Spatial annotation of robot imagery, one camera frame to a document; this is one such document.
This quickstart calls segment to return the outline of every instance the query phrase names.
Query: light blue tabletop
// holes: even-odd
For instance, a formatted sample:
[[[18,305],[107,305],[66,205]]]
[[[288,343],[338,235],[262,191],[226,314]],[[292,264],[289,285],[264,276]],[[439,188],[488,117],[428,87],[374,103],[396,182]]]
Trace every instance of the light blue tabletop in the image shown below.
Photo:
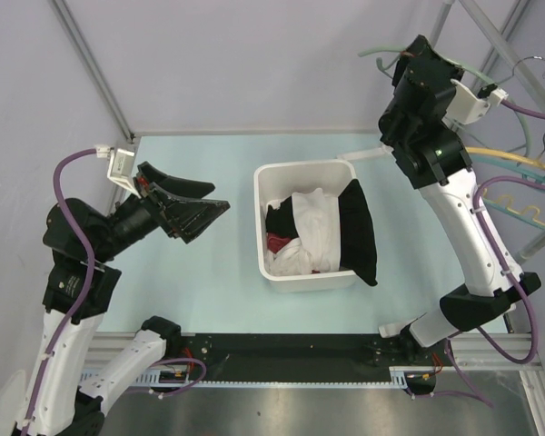
[[[231,209],[189,245],[156,230],[112,263],[123,271],[102,332],[134,332],[152,315],[185,332],[376,333],[417,317],[463,282],[436,215],[393,159],[354,163],[372,213],[378,283],[277,293],[257,264],[253,174],[261,165],[334,158],[378,145],[371,134],[144,137],[137,162],[212,182]],[[504,332],[501,319],[489,326]]]

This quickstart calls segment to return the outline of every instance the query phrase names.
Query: metal hanger hook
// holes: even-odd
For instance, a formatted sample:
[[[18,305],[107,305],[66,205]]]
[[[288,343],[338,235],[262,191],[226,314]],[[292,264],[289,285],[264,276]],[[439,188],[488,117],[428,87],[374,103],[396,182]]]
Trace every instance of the metal hanger hook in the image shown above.
[[[499,82],[497,82],[497,84],[504,84],[505,82],[508,82],[510,79],[512,79],[515,76],[515,70],[517,69],[517,66],[519,66],[519,64],[521,62],[526,62],[526,61],[530,61],[530,60],[538,60],[538,61],[542,61],[542,62],[545,63],[545,57],[543,57],[543,56],[527,56],[527,57],[523,57],[522,59],[519,59],[515,65],[512,66],[510,76],[505,77],[504,79],[500,80]],[[542,77],[545,79],[545,71],[543,72]]]

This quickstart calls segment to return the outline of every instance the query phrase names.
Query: purple cable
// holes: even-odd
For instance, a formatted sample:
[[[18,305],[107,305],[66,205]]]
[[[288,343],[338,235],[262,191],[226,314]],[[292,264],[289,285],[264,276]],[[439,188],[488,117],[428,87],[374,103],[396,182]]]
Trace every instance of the purple cable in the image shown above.
[[[76,301],[71,306],[71,308],[68,310],[68,312],[64,315],[63,319],[56,327],[53,337],[51,338],[48,345],[46,345],[45,354],[47,355],[53,352],[53,349],[56,346],[56,342],[58,341],[58,338],[63,333],[64,327],[69,322],[69,320],[73,317],[74,313],[79,309],[79,307],[81,307],[81,304],[83,304],[84,299],[87,297],[87,294],[89,293],[89,289],[91,288],[91,281],[93,279],[93,274],[94,274],[93,247],[91,246],[89,239],[83,233],[83,230],[81,230],[81,227],[79,226],[77,221],[74,219],[73,214],[71,213],[71,210],[69,209],[69,206],[66,204],[66,201],[64,200],[63,190],[61,189],[61,172],[72,161],[75,161],[81,157],[88,156],[90,154],[96,154],[96,153],[97,151],[94,148],[90,148],[87,150],[83,150],[82,152],[71,154],[70,156],[65,157],[54,169],[54,174],[53,174],[54,196],[56,197],[56,201],[58,202],[58,206],[61,208],[64,218],[73,229],[74,234],[76,234],[77,238],[79,238],[79,241],[81,241],[81,244],[83,245],[87,253],[87,273],[84,277],[83,288],[81,289],[81,292],[79,292],[79,296],[77,297]],[[28,409],[26,409],[25,420],[28,420],[28,421],[32,420],[33,413],[35,412],[36,401],[38,400],[38,393],[40,392],[41,385],[43,384],[43,378],[45,377],[47,365],[48,365],[48,359],[44,359],[41,362],[40,366],[38,367],[38,372],[36,374],[36,379],[35,379],[35,385],[33,386],[32,393],[30,394]],[[20,432],[20,436],[26,436],[28,434],[29,427],[30,427],[30,422],[22,428]]]
[[[206,376],[206,373],[208,371],[207,368],[206,368],[206,365],[204,364],[204,362],[199,361],[198,359],[190,358],[190,357],[180,357],[180,358],[177,358],[177,359],[166,359],[164,361],[156,362],[152,366],[172,365],[174,363],[195,363],[196,365],[199,365],[199,366],[202,367],[202,374],[196,380],[191,381],[190,383],[186,384],[185,386],[179,388],[177,391],[165,392],[163,394],[161,392],[159,392],[158,396],[163,395],[164,397],[173,397],[174,395],[178,395],[180,393],[184,393],[186,391],[189,391],[190,389],[192,389],[192,387],[195,384],[197,384],[197,383],[199,383],[199,382],[201,382],[203,380],[203,378]],[[143,389],[142,388],[142,389],[132,389],[130,391],[127,391],[127,393],[150,393],[150,392],[149,392],[149,389]]]
[[[441,391],[441,392],[433,392],[432,394],[425,393],[416,395],[413,393],[410,388],[406,389],[406,392],[409,393],[412,398],[432,398],[432,397],[468,397],[472,398],[473,400],[477,400],[480,402],[485,403],[487,406],[489,406],[491,409],[494,409],[494,404],[491,400],[487,399],[477,388],[474,386],[474,383],[472,383],[471,379],[464,373],[463,370],[458,366],[458,363],[454,360],[454,356],[452,355],[452,350],[450,347],[450,341],[446,340],[444,343],[444,353],[448,356],[448,360],[451,361],[452,366],[454,367],[454,370],[456,373],[461,377],[462,381],[471,389],[473,393],[470,392],[463,392],[463,391]]]
[[[513,183],[518,183],[518,184],[524,184],[525,186],[529,186],[531,188],[535,188],[535,189],[545,191],[545,185],[544,184],[538,184],[538,183],[531,182],[529,180],[518,179],[517,177],[512,177],[512,176],[508,176],[508,175],[493,177],[493,178],[487,180],[486,182],[482,183],[481,186],[479,186],[479,189],[474,194],[473,204],[474,204],[475,208],[478,208],[478,209],[481,208],[481,197],[482,197],[482,193],[483,193],[484,189],[491,186],[492,184],[497,183],[497,182],[513,182]],[[484,232],[487,239],[489,240],[489,243],[490,243],[490,246],[492,247],[492,250],[494,251],[497,258],[499,259],[500,267],[502,268],[503,271],[508,271],[509,270],[509,265],[507,264],[507,260],[505,259],[502,251],[500,250],[499,245],[497,244],[497,241],[492,236],[491,229],[489,228],[489,225],[487,225],[487,222],[484,219],[482,210],[480,210],[479,212],[476,212],[476,216],[477,216],[477,218],[479,220],[479,223],[481,224],[482,231]],[[523,301],[525,309],[527,310],[527,315],[529,316],[529,322],[530,322],[530,349],[529,349],[529,353],[523,359],[517,359],[517,358],[511,356],[510,354],[508,354],[507,352],[505,352],[499,346],[499,344],[497,344],[491,338],[491,336],[488,333],[486,333],[484,329],[482,329],[482,327],[479,327],[478,330],[479,330],[479,332],[481,332],[482,336],[484,336],[485,339],[487,341],[489,341],[490,345],[492,345],[492,347],[497,352],[499,352],[500,355],[502,355],[505,359],[507,359],[507,360],[509,360],[511,362],[515,362],[515,363],[519,363],[519,364],[525,364],[525,363],[531,362],[534,359],[535,354],[537,354],[537,347],[538,347],[538,342],[539,342],[537,318],[535,316],[535,311],[533,310],[533,307],[532,307],[532,305],[530,303],[529,297],[527,296],[527,294],[525,293],[523,288],[520,286],[519,281],[517,280],[517,278],[511,272],[508,272],[506,275],[509,278],[510,282],[515,287],[515,289],[517,290],[517,292],[519,293],[519,296],[520,296],[521,300]]]
[[[519,112],[520,114],[525,114],[528,116],[532,116],[533,118],[539,118],[540,120],[545,120],[545,114],[542,112],[535,112],[531,111],[531,109],[527,109],[524,107],[517,106],[515,103],[510,102],[509,100],[503,100],[500,102],[503,106],[508,107],[509,109]]]

